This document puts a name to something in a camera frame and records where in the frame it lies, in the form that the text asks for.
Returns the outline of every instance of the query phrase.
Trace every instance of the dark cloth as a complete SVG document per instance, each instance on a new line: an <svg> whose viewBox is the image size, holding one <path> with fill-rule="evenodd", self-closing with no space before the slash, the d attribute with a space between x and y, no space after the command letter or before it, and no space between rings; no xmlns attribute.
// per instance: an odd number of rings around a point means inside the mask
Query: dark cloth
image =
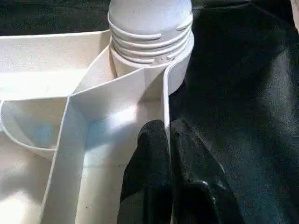
<svg viewBox="0 0 299 224"><path fill-rule="evenodd" d="M299 37L280 3L199 7L185 84L170 97L171 119L223 166L248 224L299 223Z"/></svg>
<svg viewBox="0 0 299 224"><path fill-rule="evenodd" d="M171 123L174 223L243 224L221 165L183 120Z"/></svg>
<svg viewBox="0 0 299 224"><path fill-rule="evenodd" d="M162 121L141 129L124 173L117 223L170 224L174 198L176 224L243 224L220 164L183 120L171 123L171 145L170 162Z"/></svg>
<svg viewBox="0 0 299 224"><path fill-rule="evenodd" d="M147 123L123 177L118 224L170 223L171 162L164 124Z"/></svg>

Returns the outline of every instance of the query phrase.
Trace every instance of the white container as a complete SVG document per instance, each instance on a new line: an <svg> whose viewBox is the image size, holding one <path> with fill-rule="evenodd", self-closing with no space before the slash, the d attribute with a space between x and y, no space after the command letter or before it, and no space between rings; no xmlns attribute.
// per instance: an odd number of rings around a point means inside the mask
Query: white container
<svg viewBox="0 0 299 224"><path fill-rule="evenodd" d="M1 36L0 99L69 96L109 40L109 30Z"/></svg>
<svg viewBox="0 0 299 224"><path fill-rule="evenodd" d="M107 33L94 35L99 39ZM85 34L77 35L85 39ZM59 43L65 36L56 38L61 38L55 41ZM43 203L30 210L33 218L40 213L37 223L116 223L123 171L139 130L150 120L162 119L169 133L168 95L183 82L193 44L192 36L173 62L144 68L113 60L107 45L90 60L82 78L71 83L70 96L61 97L53 89L42 92L46 98L36 98L40 93L34 92L29 100L20 94L1 104L0 129L12 140L6 150L19 148L28 154L29 149L49 160L54 155ZM38 163L37 170L43 167Z"/></svg>
<svg viewBox="0 0 299 224"><path fill-rule="evenodd" d="M41 224L116 223L124 169L141 127L162 119L183 82L194 39L166 69L140 68L72 94L43 201Z"/></svg>

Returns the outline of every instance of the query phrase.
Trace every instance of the white bottle cap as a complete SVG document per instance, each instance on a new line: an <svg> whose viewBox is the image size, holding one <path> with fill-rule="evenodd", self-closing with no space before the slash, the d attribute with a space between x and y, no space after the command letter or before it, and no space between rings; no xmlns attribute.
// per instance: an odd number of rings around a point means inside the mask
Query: white bottle cap
<svg viewBox="0 0 299 224"><path fill-rule="evenodd" d="M163 64L178 56L190 40L191 1L111 0L108 21L120 56L137 64Z"/></svg>

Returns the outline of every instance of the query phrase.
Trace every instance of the black fabric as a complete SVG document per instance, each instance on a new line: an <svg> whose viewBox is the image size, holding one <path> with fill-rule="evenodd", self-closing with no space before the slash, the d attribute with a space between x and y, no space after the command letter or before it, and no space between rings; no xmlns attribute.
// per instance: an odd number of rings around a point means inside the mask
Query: black fabric
<svg viewBox="0 0 299 224"><path fill-rule="evenodd" d="M270 4L199 8L185 84L170 97L248 224L299 223L299 37L290 3Z"/></svg>
<svg viewBox="0 0 299 224"><path fill-rule="evenodd" d="M220 164L181 119L171 123L174 223L243 224Z"/></svg>
<svg viewBox="0 0 299 224"><path fill-rule="evenodd" d="M163 122L141 129L124 173L117 223L170 224L174 198L176 224L243 224L220 164L183 120L171 123L171 145L170 164Z"/></svg>
<svg viewBox="0 0 299 224"><path fill-rule="evenodd" d="M154 120L141 129L137 149L125 169L118 224L170 223L171 209L168 141L163 122Z"/></svg>

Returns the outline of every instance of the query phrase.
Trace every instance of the white plastic surface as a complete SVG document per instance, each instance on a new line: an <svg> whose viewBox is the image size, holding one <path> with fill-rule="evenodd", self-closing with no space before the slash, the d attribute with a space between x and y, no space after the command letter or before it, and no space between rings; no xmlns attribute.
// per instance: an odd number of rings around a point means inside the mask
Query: white plastic surface
<svg viewBox="0 0 299 224"><path fill-rule="evenodd" d="M68 96L110 31L0 37L0 99Z"/></svg>
<svg viewBox="0 0 299 224"><path fill-rule="evenodd" d="M191 1L112 0L108 21L117 54L140 65L164 64L191 38Z"/></svg>
<svg viewBox="0 0 299 224"><path fill-rule="evenodd" d="M4 101L2 129L16 144L52 160L66 98Z"/></svg>
<svg viewBox="0 0 299 224"><path fill-rule="evenodd" d="M165 93L181 85L193 43L174 62L179 69L164 75L165 67L141 68L70 96L41 224L116 223L123 172L138 133L150 120L169 120Z"/></svg>
<svg viewBox="0 0 299 224"><path fill-rule="evenodd" d="M0 164L0 223L38 223L51 162L24 150L0 129Z"/></svg>

